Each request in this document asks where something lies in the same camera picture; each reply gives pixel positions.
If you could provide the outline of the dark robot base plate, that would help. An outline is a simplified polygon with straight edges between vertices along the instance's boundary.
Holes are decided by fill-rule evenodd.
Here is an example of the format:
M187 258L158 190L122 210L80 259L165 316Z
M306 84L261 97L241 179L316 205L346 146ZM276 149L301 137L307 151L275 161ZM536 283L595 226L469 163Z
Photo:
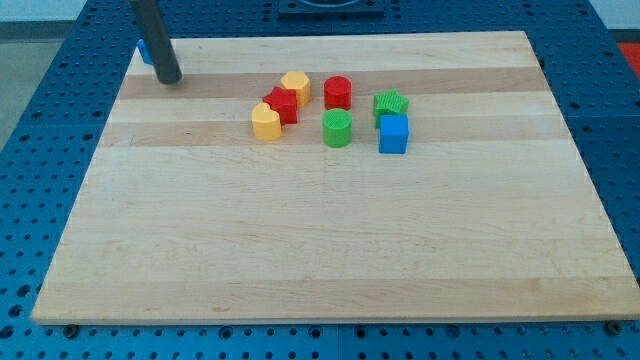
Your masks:
M278 0L280 17L381 15L384 0Z

